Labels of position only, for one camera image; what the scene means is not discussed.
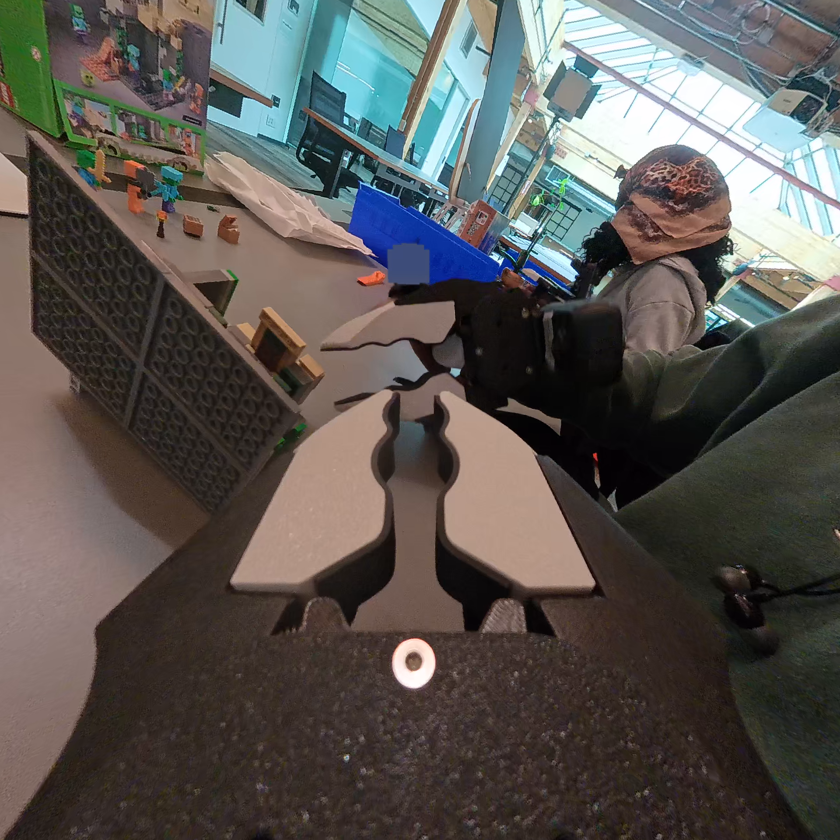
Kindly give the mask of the orange toy figure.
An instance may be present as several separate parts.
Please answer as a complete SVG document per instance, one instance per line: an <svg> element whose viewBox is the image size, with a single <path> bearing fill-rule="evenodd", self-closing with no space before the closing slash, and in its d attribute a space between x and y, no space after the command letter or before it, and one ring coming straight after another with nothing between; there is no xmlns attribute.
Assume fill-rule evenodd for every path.
<svg viewBox="0 0 840 840"><path fill-rule="evenodd" d="M129 211L134 214L144 213L144 202L156 190L154 174L144 164L137 161L124 161L123 173L127 178L127 196Z"/></svg>

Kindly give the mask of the wooden office table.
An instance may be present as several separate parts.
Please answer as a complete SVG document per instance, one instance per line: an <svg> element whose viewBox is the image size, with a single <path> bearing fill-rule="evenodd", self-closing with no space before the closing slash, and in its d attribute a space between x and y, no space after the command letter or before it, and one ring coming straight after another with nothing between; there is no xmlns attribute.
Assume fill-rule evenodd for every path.
<svg viewBox="0 0 840 840"><path fill-rule="evenodd" d="M398 159L386 153L385 150L373 146L367 140L363 140L358 135L353 134L344 126L331 121L309 108L303 108L301 112L309 120L314 121L320 130L332 136L334 143L341 149L342 153L349 151L359 152L371 157L379 164L385 164L385 166L391 167L394 170L402 171L416 179L417 185L423 184L427 186L430 190L430 195L436 197L437 200L445 201L451 196L452 193L446 184L436 181L432 176L422 172L418 167L405 161L403 163L399 162Z"/></svg>

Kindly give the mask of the grey brick baseplate build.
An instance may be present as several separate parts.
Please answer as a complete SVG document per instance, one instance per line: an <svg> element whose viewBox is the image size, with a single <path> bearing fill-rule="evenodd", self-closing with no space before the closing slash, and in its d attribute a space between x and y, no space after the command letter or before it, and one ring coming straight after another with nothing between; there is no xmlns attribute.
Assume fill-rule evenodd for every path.
<svg viewBox="0 0 840 840"><path fill-rule="evenodd" d="M42 135L26 135L31 326L208 512L298 425L298 406Z"/></svg>

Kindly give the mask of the green toy figure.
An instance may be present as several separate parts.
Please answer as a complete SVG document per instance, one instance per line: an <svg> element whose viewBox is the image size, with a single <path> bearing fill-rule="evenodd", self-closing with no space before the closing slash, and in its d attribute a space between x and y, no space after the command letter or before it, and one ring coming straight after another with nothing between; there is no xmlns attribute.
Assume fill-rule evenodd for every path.
<svg viewBox="0 0 840 840"><path fill-rule="evenodd" d="M76 170L79 176L95 190L100 190L111 179L106 174L106 155L101 149L78 149L76 152Z"/></svg>

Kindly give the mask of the green plant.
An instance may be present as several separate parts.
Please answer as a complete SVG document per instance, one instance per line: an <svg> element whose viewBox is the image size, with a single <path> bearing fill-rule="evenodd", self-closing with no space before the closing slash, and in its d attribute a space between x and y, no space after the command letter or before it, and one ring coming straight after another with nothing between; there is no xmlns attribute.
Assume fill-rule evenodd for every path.
<svg viewBox="0 0 840 840"><path fill-rule="evenodd" d="M568 176L540 186L535 183L528 196L527 214L538 223L547 223L564 211L564 197L570 178Z"/></svg>

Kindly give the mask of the tan brick piece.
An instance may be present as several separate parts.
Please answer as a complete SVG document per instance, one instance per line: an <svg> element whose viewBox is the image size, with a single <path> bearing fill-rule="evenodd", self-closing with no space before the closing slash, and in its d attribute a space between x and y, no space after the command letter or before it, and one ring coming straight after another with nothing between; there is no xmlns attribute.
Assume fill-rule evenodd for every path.
<svg viewBox="0 0 840 840"><path fill-rule="evenodd" d="M273 308L261 310L249 346L274 382L298 405L324 377L320 363L306 352L304 340Z"/></svg>

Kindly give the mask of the white tray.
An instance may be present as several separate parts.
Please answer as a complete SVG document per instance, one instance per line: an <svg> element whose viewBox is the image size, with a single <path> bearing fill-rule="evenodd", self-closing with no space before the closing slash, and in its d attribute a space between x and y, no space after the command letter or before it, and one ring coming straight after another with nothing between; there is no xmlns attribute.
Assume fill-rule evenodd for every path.
<svg viewBox="0 0 840 840"><path fill-rule="evenodd" d="M0 158L1 215L27 217L29 214L27 176L5 154L0 154Z"/></svg>

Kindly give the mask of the studio light panel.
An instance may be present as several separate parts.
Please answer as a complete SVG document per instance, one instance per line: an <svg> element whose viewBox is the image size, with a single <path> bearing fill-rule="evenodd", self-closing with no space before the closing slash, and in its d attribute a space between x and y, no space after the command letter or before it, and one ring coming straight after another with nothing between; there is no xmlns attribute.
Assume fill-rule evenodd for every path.
<svg viewBox="0 0 840 840"><path fill-rule="evenodd" d="M571 67L561 64L543 94L549 111L569 123L582 119L602 87L593 81L597 71L598 67L582 56L575 56Z"/></svg>

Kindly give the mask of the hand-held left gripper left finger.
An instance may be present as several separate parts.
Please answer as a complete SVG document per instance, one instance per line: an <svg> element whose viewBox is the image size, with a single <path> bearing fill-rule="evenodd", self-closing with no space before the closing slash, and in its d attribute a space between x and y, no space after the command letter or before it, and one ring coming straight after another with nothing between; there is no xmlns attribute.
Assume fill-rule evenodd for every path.
<svg viewBox="0 0 840 840"><path fill-rule="evenodd" d="M301 444L230 578L237 592L316 594L382 544L392 520L398 394L383 390Z"/></svg>

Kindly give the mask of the beige ceiling box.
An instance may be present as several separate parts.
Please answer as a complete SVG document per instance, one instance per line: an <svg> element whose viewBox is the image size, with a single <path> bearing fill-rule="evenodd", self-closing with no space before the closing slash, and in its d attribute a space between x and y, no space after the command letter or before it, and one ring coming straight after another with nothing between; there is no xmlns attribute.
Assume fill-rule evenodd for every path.
<svg viewBox="0 0 840 840"><path fill-rule="evenodd" d="M819 91L782 87L766 100L764 107L806 127L823 116L827 104L827 95Z"/></svg>

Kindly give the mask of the teal zombie toy figure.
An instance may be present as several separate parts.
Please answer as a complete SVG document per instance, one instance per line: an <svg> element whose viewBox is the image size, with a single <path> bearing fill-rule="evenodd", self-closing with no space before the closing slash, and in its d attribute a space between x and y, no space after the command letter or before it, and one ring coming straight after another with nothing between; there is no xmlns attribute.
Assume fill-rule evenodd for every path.
<svg viewBox="0 0 840 840"><path fill-rule="evenodd" d="M175 212L175 202L182 200L179 193L182 179L183 173L173 166L165 164L161 167L160 178L154 180L154 188L150 197L158 196L161 199L163 213L173 214Z"/></svg>

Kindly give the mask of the person's right forearm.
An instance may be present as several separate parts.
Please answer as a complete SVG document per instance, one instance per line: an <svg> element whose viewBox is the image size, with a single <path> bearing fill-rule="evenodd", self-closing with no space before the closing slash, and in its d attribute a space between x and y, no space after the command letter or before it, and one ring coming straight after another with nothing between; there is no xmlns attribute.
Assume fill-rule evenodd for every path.
<svg viewBox="0 0 840 840"><path fill-rule="evenodd" d="M559 378L543 410L663 478L733 444L838 466L838 294L710 350L627 351L616 383Z"/></svg>

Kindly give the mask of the orange printed box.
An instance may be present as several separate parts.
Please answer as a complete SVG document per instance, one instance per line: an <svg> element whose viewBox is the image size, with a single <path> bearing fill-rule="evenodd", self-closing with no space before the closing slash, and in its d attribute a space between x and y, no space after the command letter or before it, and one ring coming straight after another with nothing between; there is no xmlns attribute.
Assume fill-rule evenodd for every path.
<svg viewBox="0 0 840 840"><path fill-rule="evenodd" d="M500 231L507 224L503 213L499 213L486 201L477 200L467 208L457 236L488 256L498 241Z"/></svg>

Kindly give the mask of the black drawstring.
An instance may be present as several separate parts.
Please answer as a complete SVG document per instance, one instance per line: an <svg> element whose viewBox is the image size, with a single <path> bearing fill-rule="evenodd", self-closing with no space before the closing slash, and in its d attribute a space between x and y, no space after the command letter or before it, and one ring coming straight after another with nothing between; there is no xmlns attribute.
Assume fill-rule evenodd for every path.
<svg viewBox="0 0 840 840"><path fill-rule="evenodd" d="M764 617L764 604L792 597L822 599L839 594L839 573L806 583L779 586L745 564L720 566L711 582L723 595L723 612L761 657L774 655L780 647L779 635Z"/></svg>

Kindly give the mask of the person's sweater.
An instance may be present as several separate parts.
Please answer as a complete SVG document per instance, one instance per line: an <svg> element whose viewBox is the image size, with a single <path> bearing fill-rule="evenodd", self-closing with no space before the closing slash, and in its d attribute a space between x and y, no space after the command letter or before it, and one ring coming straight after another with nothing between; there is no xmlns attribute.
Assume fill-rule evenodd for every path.
<svg viewBox="0 0 840 840"><path fill-rule="evenodd" d="M815 838L839 834L838 596L770 605L761 657L723 615L711 576L747 564L777 585L838 572L838 374L752 421L616 514L727 627L729 678L758 751Z"/></svg>

